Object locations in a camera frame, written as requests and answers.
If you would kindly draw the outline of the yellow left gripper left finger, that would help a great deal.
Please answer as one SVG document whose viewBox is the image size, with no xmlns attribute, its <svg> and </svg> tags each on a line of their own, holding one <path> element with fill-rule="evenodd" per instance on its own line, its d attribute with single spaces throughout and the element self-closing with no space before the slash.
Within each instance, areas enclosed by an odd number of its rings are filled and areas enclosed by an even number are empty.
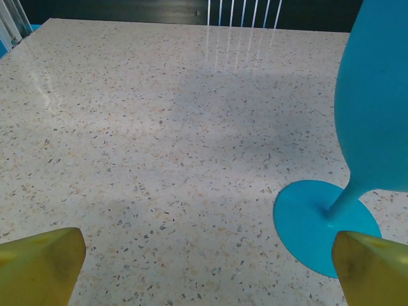
<svg viewBox="0 0 408 306">
<path fill-rule="evenodd" d="M 85 254 L 79 228 L 1 244 L 1 305 L 67 305 Z"/>
</svg>

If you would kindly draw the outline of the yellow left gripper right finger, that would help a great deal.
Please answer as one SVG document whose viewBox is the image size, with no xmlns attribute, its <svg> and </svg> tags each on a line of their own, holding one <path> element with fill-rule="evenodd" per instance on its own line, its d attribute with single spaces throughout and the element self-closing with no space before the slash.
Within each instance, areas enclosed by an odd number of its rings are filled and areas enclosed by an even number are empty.
<svg viewBox="0 0 408 306">
<path fill-rule="evenodd" d="M 340 231 L 332 261 L 348 305 L 407 305 L 407 246 Z"/>
</svg>

